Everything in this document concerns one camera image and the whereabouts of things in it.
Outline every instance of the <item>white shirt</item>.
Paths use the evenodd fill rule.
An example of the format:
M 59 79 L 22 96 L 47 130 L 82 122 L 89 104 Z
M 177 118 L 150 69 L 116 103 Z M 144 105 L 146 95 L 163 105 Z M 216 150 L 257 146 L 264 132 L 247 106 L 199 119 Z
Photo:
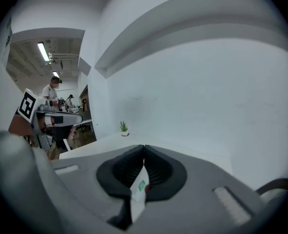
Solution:
M 71 99 L 70 99 L 70 98 L 67 99 L 66 103 L 67 103 L 67 106 L 68 106 L 68 107 L 71 107 L 71 106 L 72 106 L 72 102 L 71 102 Z
M 45 86 L 43 88 L 42 96 L 43 97 L 48 96 L 49 100 L 54 101 L 55 98 L 57 98 L 57 93 L 56 93 L 56 90 L 54 88 L 51 88 L 50 85 L 47 85 L 47 86 Z M 58 107 L 57 106 L 53 106 L 53 108 L 54 108 L 55 111 L 58 111 Z

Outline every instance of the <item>potted plant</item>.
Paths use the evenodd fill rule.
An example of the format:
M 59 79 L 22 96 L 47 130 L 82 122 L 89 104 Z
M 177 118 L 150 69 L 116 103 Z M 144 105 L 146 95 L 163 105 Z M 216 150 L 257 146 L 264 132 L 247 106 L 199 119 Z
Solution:
M 128 127 L 125 125 L 124 122 L 121 122 L 121 121 L 120 121 L 120 123 L 121 123 L 121 125 L 120 125 L 121 135 L 122 135 L 123 137 L 128 136 L 128 135 L 129 135 Z

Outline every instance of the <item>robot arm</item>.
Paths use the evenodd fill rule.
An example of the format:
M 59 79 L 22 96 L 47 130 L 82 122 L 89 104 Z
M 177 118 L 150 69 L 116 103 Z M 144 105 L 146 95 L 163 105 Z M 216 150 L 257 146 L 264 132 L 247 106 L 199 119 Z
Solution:
M 30 89 L 25 90 L 18 113 L 31 124 L 39 146 L 44 150 L 50 150 L 54 140 L 67 138 L 72 126 L 82 122 L 81 115 L 54 111 L 52 101 L 45 99 Z M 40 118 L 44 118 L 45 124 L 50 131 L 43 132 L 39 126 Z

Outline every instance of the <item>small succulent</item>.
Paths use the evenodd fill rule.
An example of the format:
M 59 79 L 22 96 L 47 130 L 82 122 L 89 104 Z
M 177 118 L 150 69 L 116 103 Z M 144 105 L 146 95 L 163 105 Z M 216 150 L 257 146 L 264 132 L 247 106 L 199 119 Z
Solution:
M 121 122 L 121 121 L 120 121 L 120 123 L 121 123 L 121 125 L 120 125 L 121 131 L 122 131 L 122 132 L 126 132 L 126 131 L 128 130 L 127 126 L 125 125 L 124 122 Z

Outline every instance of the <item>green logo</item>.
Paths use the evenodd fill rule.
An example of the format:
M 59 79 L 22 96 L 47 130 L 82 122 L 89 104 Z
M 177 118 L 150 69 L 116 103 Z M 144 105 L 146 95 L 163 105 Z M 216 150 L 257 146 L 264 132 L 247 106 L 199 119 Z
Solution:
M 138 185 L 138 188 L 139 188 L 140 192 L 145 188 L 145 185 L 146 185 L 145 181 L 142 180 L 142 182 L 140 182 L 140 184 Z

